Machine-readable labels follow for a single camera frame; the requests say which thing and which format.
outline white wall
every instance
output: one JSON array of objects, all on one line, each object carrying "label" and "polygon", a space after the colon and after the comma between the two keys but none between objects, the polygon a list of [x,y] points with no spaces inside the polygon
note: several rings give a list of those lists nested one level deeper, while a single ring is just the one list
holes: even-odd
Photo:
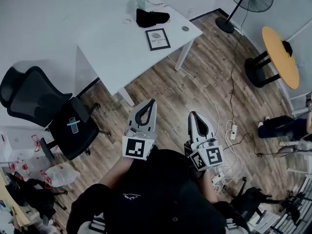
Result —
[{"label": "white wall", "polygon": [[[233,11],[235,6],[236,3],[233,0],[216,0],[215,2],[215,7],[220,7],[228,14]],[[238,8],[237,12],[232,18],[232,22],[238,28],[240,28],[245,16],[246,10]],[[261,35],[261,29],[263,26],[269,26],[273,28],[284,39],[288,39],[311,19],[312,0],[274,0],[272,7],[266,12],[248,12],[247,18],[243,24],[242,31],[257,49],[264,51],[265,47]],[[300,50],[306,49],[311,53],[312,32],[311,30],[306,30],[304,34],[307,34],[307,36],[304,37],[303,35],[300,35],[297,39],[291,41],[294,49],[294,56],[297,63],[299,64],[300,86],[297,90],[293,90],[284,84],[284,82],[281,82],[281,84],[285,87],[287,96],[291,97],[307,92],[307,88],[312,90],[312,82],[310,82],[312,80],[312,72],[306,72],[307,69],[312,69],[310,66],[310,64],[312,64],[312,55],[310,55],[310,60],[308,60],[307,58],[309,55],[307,52],[304,55],[298,52],[298,47],[301,46]]]},{"label": "white wall", "polygon": [[[162,0],[187,18],[215,9],[215,0]],[[61,92],[79,93],[97,76],[77,39],[129,0],[0,0],[0,80],[12,65],[38,65]],[[0,106],[0,125],[29,125]]]}]

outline wooden floor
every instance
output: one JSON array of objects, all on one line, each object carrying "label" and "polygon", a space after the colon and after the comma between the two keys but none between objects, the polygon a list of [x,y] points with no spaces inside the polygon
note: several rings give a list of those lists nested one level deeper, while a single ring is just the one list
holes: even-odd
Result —
[{"label": "wooden floor", "polygon": [[[219,143],[226,147],[224,140],[225,124],[232,119],[230,96],[232,90],[231,69],[234,64],[234,47],[239,34],[232,35],[220,31],[215,25],[215,18],[219,13],[204,16],[194,24],[203,31],[203,35],[195,39],[182,68],[194,76],[210,93],[216,102],[220,114],[220,126],[217,133]],[[180,50],[175,51],[171,58],[177,60]],[[233,143],[242,139],[245,133],[253,133],[256,152],[275,153],[278,150],[277,139],[259,139],[257,124],[265,116],[277,117],[290,114],[287,101],[273,82],[264,88],[255,88],[247,80],[244,71],[244,60],[255,57],[258,53],[252,44],[242,37],[236,50],[237,65],[233,72],[234,94],[232,104],[234,109],[234,122],[238,126],[238,135]],[[265,67],[270,76],[269,67]],[[154,98],[157,101],[157,126],[159,148],[172,149],[183,152],[183,144],[188,140],[187,117],[190,111],[197,111],[206,116],[216,130],[217,113],[213,102],[194,80],[182,70],[176,72],[169,59],[164,59],[143,73],[126,90],[136,105]],[[112,167],[121,155],[121,140],[126,127],[126,120],[131,107],[119,95],[111,96],[99,81],[87,91],[81,99],[88,105],[94,102],[101,104],[101,108],[94,112],[94,119],[100,129],[109,130],[112,137],[107,139],[99,135],[91,146],[91,156],[79,156],[70,161],[81,176],[70,185],[72,192],[60,199],[68,207],[63,211],[56,206],[56,220],[65,229],[71,203],[89,186],[97,183],[101,177]],[[230,201],[229,192],[237,193],[242,185],[241,178],[247,177],[250,186],[261,188],[273,198],[284,198],[287,190],[297,190],[303,183],[304,177],[300,174],[289,173],[287,167],[303,170],[305,165],[302,156],[287,158],[272,158],[271,156],[257,157],[254,154],[254,142],[246,136],[235,150],[243,160],[241,172],[228,185],[225,192],[220,192],[220,200]],[[232,165],[235,156],[229,149],[225,156]],[[237,172],[240,168],[238,162],[234,166]],[[278,212],[276,206],[265,205],[264,208]]]}]

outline framed picture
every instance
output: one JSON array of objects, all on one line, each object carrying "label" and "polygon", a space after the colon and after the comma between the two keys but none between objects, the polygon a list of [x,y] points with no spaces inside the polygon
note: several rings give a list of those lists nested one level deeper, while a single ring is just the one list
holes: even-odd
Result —
[{"label": "framed picture", "polygon": [[170,48],[170,43],[164,29],[146,30],[145,33],[151,51]]}]

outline logo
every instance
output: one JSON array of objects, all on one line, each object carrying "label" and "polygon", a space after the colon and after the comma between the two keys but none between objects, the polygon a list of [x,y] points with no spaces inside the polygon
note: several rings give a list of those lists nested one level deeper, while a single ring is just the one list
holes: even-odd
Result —
[{"label": "logo", "polygon": [[132,194],[132,193],[128,193],[128,194],[123,194],[123,196],[128,199],[128,200],[133,200],[137,197],[140,197],[141,195],[138,195],[138,194]]},{"label": "logo", "polygon": [[191,159],[193,160],[193,163],[196,165],[198,169],[201,169],[206,166],[205,162],[202,160],[199,153],[196,153],[195,155],[193,155]]},{"label": "logo", "polygon": [[157,39],[157,38],[161,38],[161,35],[158,33],[152,33],[152,37]]},{"label": "logo", "polygon": [[222,162],[221,153],[218,147],[206,149],[209,164],[214,165]]},{"label": "logo", "polygon": [[144,140],[128,139],[126,155],[133,157],[143,157],[144,154]]}]

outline black jacket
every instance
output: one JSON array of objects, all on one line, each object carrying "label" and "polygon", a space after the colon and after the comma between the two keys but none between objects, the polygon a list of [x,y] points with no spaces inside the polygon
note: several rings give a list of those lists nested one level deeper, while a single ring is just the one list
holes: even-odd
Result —
[{"label": "black jacket", "polygon": [[235,210],[203,198],[189,167],[188,159],[172,150],[156,149],[147,161],[134,160],[116,190],[95,184],[80,195],[72,204],[68,234],[100,213],[109,234],[224,234],[226,218]]}]

